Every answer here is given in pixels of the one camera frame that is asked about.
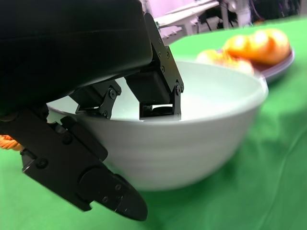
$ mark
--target green table surface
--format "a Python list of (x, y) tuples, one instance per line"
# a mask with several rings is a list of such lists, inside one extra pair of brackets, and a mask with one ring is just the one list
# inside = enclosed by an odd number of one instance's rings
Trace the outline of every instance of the green table surface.
[(0, 151), (1, 230), (306, 230), (307, 229), (307, 19), (183, 38), (175, 57), (220, 48), (227, 38), (259, 28), (279, 28), (295, 61), (270, 86), (235, 157), (202, 182), (170, 192), (142, 193), (146, 222), (104, 207), (81, 212), (21, 172), (17, 152)]

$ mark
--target orange rope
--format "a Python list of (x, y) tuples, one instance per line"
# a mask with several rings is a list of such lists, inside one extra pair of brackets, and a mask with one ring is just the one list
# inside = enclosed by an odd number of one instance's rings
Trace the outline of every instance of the orange rope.
[(0, 135), (0, 148), (15, 151), (21, 151), (24, 149), (21, 144), (8, 135)]

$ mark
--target white bowl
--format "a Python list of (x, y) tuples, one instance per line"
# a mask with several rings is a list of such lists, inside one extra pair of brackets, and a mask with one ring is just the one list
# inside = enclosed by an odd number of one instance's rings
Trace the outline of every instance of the white bowl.
[(67, 114), (108, 150), (107, 165), (139, 190), (183, 187), (212, 174), (234, 154), (268, 94), (263, 78), (200, 63), (178, 61), (185, 84), (181, 121), (142, 122), (139, 103), (124, 79), (111, 120), (75, 115), (65, 97), (48, 104), (50, 122)]

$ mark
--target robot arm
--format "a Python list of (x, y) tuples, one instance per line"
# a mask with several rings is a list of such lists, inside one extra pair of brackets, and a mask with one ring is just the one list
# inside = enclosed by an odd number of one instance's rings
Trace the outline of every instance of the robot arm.
[[(103, 164), (107, 149), (69, 116), (47, 123), (46, 103), (69, 95), (77, 114), (110, 119), (124, 77), (140, 119), (178, 119), (183, 81), (152, 16), (138, 0), (1, 0), (0, 9), (0, 134), (24, 146), (23, 172), (83, 211), (96, 201), (145, 220), (140, 194)], [(172, 106), (153, 109), (163, 104)]]

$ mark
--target bolt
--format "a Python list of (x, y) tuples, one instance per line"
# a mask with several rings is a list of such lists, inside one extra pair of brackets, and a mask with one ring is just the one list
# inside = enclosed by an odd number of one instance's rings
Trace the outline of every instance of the bolt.
[(114, 91), (114, 90), (110, 90), (109, 96), (110, 96), (110, 98), (111, 98), (112, 100), (115, 99), (115, 98), (116, 98), (116, 93), (115, 93), (115, 91)]
[(48, 165), (48, 161), (46, 159), (40, 159), (36, 165), (37, 168), (39, 169), (44, 169)]
[(105, 197), (102, 199), (102, 202), (103, 202), (103, 203), (106, 203), (106, 202), (107, 202), (107, 196), (105, 196)]
[(115, 190), (116, 191), (119, 191), (121, 189), (121, 185), (120, 184), (117, 184), (116, 186), (115, 186)]
[(179, 85), (176, 87), (176, 94), (178, 96), (181, 94), (181, 87)]
[(72, 137), (70, 134), (66, 134), (62, 139), (62, 143), (64, 145), (69, 145), (71, 142), (72, 142)]

